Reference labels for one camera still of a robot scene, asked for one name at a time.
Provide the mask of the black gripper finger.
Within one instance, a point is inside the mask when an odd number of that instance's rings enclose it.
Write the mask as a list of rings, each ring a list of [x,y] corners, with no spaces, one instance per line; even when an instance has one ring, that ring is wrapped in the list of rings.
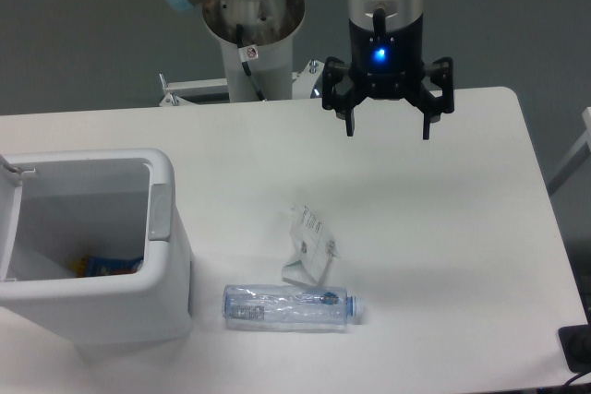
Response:
[[[426,88],[424,78],[428,78],[432,85],[439,88],[439,96]],[[453,59],[442,57],[430,65],[423,64],[418,71],[418,77],[411,82],[404,96],[423,114],[422,138],[429,140],[430,126],[438,123],[443,114],[453,113],[455,109]]]
[[[369,95],[369,84],[344,61],[330,56],[321,74],[321,102],[326,111],[334,111],[345,123],[346,135],[355,132],[354,109]]]

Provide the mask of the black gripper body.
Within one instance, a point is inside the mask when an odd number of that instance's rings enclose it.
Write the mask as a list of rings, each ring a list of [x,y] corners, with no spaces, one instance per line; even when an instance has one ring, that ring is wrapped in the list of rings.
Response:
[[[374,29],[349,24],[350,77],[371,99],[402,99],[418,94],[424,78],[423,18],[381,37]]]

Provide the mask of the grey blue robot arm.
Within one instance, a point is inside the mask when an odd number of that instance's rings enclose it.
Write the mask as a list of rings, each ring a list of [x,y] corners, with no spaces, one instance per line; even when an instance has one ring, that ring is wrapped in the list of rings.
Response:
[[[199,7],[222,52],[233,102],[273,101],[293,95],[293,38],[304,0],[166,0],[175,10]],[[329,57],[320,98],[348,133],[365,99],[406,100],[424,127],[454,110],[453,61],[422,59],[424,0],[347,0],[351,58]]]

